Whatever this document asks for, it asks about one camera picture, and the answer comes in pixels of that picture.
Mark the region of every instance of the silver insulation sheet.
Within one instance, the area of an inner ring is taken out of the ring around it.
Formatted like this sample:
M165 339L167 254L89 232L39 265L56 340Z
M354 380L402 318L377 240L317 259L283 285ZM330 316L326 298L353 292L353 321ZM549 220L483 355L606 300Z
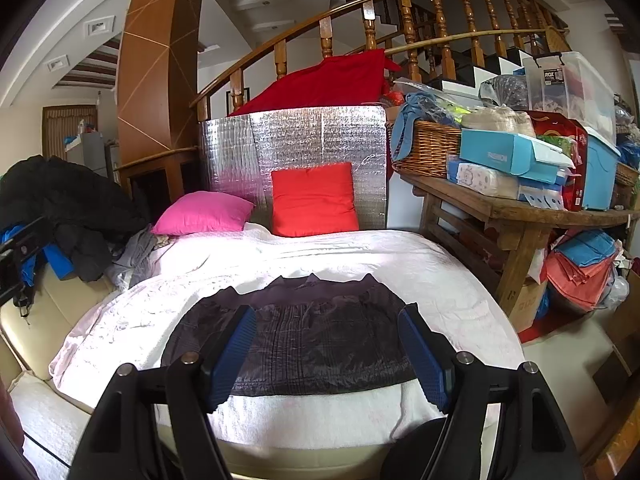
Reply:
M293 108L200 123L208 189L241 196L271 226L271 171L350 162L361 229L386 225L386 131L380 106Z

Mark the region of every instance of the red box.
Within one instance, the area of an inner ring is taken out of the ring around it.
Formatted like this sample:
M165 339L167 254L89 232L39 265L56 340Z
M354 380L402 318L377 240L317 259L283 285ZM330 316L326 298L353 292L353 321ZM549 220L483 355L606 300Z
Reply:
M527 114L531 117L533 129L537 136L570 137L578 143L580 164L578 164L577 158L573 161L575 164L574 173L577 176L569 177L566 185L562 186L562 200L564 201L564 207L569 211L581 211L584 182L587 176L587 142L589 136L586 130L578 121L567 119L562 114L533 110L528 110Z

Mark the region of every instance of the wicker basket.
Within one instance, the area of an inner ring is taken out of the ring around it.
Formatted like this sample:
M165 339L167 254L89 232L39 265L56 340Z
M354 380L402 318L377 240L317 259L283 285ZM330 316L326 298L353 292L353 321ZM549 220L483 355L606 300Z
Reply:
M386 124L391 136L393 123ZM460 154L460 130L453 126L415 121L411 152L403 160L393 163L396 171L424 176L447 177L447 155Z
M617 183L622 184L623 186L633 187L636 185L636 180L638 180L639 175L640 171L634 170L632 167L622 164L622 162L618 163L616 168Z

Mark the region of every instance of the metal bolt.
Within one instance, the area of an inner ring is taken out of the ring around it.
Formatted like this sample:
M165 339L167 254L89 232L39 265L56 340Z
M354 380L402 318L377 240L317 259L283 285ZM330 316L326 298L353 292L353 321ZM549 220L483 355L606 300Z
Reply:
M456 359L458 360L459 363L462 363L463 365L469 365L471 364L475 358L474 355L471 352L458 352L456 354Z
M133 371L133 365L131 363L124 363L123 365L118 366L116 373L120 377L124 377L129 375Z
M200 355L197 352L185 352L180 356L180 361L185 365L192 365L198 360Z
M524 368L524 371L528 372L529 374L537 374L540 371L538 365L533 361L525 361L522 367Z

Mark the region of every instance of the black cable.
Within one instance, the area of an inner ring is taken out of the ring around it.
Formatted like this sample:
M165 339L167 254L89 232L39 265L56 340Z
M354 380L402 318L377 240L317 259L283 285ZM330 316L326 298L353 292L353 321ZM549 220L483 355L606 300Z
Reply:
M66 463L64 460L62 460L61 458L57 457L56 455L54 455L52 452L50 452L46 447L44 447L41 443L39 443L36 439L34 439L29 433L27 433L26 431L24 432L24 436L29 437L29 440L31 440L36 446L38 446L40 449L43 449L44 451L46 451L47 453L49 453L53 458L55 458L58 462L60 462L62 465L65 465L66 468L71 469L71 466Z

